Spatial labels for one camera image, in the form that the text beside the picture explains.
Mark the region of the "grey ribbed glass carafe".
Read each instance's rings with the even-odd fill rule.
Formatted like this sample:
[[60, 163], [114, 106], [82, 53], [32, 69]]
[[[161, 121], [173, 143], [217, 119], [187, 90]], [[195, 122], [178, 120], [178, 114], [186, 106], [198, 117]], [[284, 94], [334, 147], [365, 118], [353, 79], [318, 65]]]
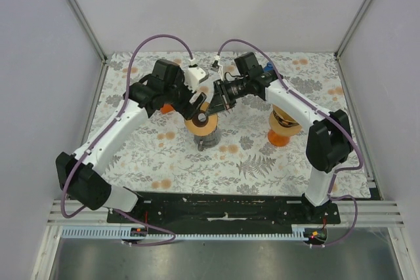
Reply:
[[215, 129], [212, 133], [206, 136], [194, 136], [194, 142], [197, 145], [198, 151], [203, 151], [209, 148], [214, 148], [221, 140], [221, 133], [219, 129]]

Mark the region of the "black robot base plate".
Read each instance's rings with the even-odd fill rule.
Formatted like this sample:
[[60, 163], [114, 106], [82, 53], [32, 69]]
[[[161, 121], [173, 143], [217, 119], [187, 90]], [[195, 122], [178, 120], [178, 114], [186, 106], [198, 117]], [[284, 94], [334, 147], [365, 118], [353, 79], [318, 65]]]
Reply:
[[335, 203], [316, 209], [302, 197], [146, 191], [139, 195], [130, 216], [174, 233], [288, 233], [294, 224], [341, 222]]

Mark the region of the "ribbed glass coffee dripper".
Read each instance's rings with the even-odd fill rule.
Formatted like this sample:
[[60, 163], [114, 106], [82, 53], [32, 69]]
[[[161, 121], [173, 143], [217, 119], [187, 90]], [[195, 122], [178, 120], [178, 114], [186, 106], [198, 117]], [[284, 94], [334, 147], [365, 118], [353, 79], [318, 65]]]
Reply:
[[272, 114], [275, 120], [278, 122], [279, 125], [285, 128], [291, 128], [299, 126], [298, 122], [294, 120], [289, 114], [287, 114], [284, 110], [279, 108], [278, 106], [273, 106]]

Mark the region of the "orange coffee filter box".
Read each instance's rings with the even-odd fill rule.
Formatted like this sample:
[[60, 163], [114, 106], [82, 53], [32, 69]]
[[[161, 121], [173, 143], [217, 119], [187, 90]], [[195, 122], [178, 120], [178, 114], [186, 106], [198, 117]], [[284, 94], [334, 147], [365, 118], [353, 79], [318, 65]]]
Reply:
[[170, 113], [170, 112], [172, 112], [172, 111], [174, 111], [174, 108], [173, 108], [173, 106], [172, 106], [172, 105], [170, 105], [170, 104], [165, 104], [165, 105], [163, 105], [163, 106], [162, 106], [162, 108], [160, 109], [160, 112], [161, 112], [162, 114]]

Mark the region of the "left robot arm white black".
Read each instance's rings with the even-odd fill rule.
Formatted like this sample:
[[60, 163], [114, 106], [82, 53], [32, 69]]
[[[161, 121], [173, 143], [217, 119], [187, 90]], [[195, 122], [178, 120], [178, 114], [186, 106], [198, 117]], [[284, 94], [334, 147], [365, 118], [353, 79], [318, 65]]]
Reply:
[[129, 85], [118, 109], [90, 139], [72, 154], [62, 152], [56, 158], [63, 195], [91, 210], [121, 210], [132, 223], [142, 220], [144, 206], [138, 203], [137, 194], [109, 184], [102, 175], [127, 137], [164, 105], [169, 104], [185, 119], [193, 118], [207, 98], [196, 91], [208, 77], [196, 64], [182, 70], [174, 62], [156, 61], [151, 73]]

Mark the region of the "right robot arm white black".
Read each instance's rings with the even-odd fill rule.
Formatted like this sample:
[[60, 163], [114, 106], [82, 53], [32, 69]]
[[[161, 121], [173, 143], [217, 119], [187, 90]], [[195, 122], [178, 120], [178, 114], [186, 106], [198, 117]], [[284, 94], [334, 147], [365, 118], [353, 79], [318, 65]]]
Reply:
[[274, 70], [265, 72], [254, 53], [234, 59], [240, 76], [227, 81], [213, 82], [213, 97], [206, 116], [232, 109], [236, 100], [254, 95], [288, 114], [307, 132], [306, 157], [312, 165], [308, 187], [304, 193], [307, 203], [300, 208], [305, 222], [316, 223], [324, 216], [322, 205], [331, 193], [333, 170], [344, 163], [352, 152], [352, 136], [347, 114], [321, 108], [299, 92], [286, 87]]

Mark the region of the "bamboo ring dripper stand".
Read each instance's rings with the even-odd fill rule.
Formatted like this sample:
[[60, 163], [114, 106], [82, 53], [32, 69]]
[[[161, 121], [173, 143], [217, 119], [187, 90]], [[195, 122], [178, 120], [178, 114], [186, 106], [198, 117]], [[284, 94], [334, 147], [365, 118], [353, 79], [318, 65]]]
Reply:
[[270, 117], [268, 119], [270, 128], [278, 135], [285, 136], [285, 137], [292, 137], [297, 135], [302, 130], [302, 126], [296, 125], [292, 127], [285, 127], [282, 126], [278, 120], [275, 118], [274, 113], [272, 112], [270, 114]]

